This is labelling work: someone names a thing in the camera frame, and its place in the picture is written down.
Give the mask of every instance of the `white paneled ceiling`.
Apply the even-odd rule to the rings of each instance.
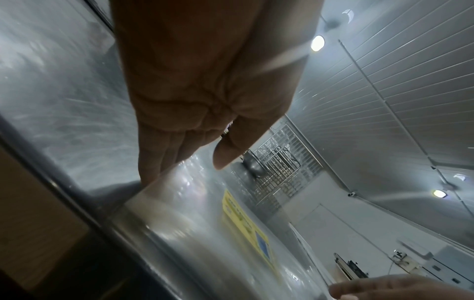
[[[474,249],[474,1],[326,0],[317,34],[288,117],[357,194]]]

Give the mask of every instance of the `wire rack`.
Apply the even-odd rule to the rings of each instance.
[[[255,196],[258,203],[290,180],[301,167],[294,155],[287,148],[280,146],[270,151],[261,161],[268,171],[268,176],[257,179]]]

